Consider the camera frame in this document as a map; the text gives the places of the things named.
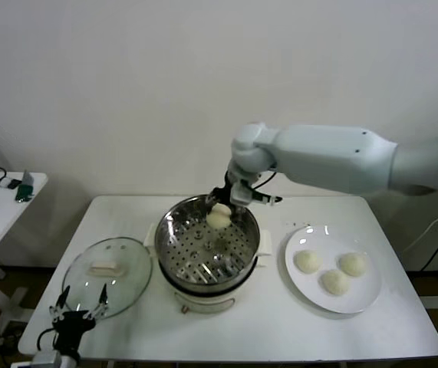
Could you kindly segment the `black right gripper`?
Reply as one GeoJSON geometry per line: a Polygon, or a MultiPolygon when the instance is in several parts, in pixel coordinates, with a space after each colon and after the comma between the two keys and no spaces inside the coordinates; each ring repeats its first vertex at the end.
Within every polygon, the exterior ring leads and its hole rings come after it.
{"type": "Polygon", "coordinates": [[[83,335],[96,326],[96,320],[87,310],[65,311],[53,319],[52,325],[58,335],[55,348],[78,348],[83,335]]]}

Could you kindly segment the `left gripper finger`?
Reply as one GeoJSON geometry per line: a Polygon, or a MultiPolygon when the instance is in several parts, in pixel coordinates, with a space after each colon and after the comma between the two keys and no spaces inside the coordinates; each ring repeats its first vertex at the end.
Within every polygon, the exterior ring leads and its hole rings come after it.
{"type": "Polygon", "coordinates": [[[58,320],[63,316],[66,311],[66,300],[70,292],[70,287],[67,286],[62,293],[58,296],[54,306],[49,307],[49,313],[52,320],[58,320]]]}
{"type": "Polygon", "coordinates": [[[100,320],[106,315],[108,309],[108,296],[107,296],[107,285],[104,284],[102,287],[100,297],[98,299],[97,305],[83,314],[85,320],[100,320]]]}

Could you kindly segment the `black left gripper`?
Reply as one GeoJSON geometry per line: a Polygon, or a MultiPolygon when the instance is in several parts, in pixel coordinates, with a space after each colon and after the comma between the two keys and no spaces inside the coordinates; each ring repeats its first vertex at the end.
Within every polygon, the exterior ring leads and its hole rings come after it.
{"type": "Polygon", "coordinates": [[[232,200],[232,188],[238,182],[236,175],[227,170],[224,176],[224,185],[219,188],[218,202],[223,205],[235,206],[232,200]]]}

